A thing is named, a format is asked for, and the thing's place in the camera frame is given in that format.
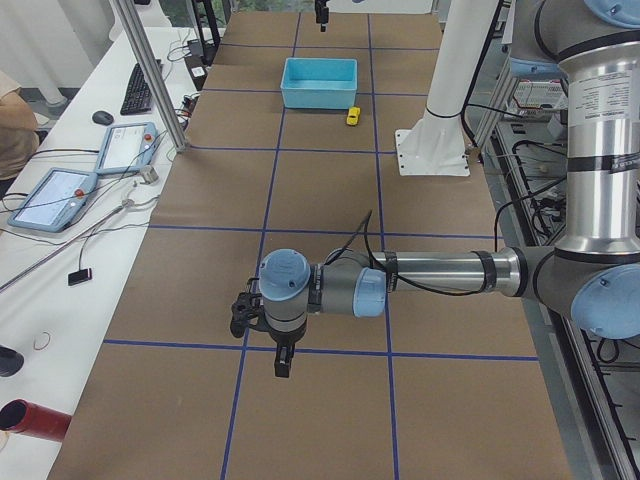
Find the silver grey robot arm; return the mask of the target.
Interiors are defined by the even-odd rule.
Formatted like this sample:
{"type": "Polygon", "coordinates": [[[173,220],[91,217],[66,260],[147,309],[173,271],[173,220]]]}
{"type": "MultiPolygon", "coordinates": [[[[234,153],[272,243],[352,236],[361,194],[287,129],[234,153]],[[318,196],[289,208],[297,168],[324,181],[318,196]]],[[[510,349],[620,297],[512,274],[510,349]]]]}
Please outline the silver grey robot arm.
{"type": "Polygon", "coordinates": [[[233,304],[230,329],[268,333],[277,376],[289,375],[309,314],[375,317],[400,289],[533,298],[600,337],[638,335],[639,5],[518,1],[513,13],[512,73],[568,83],[562,237],[551,247],[464,254],[344,246],[314,265],[274,251],[233,304]]]}

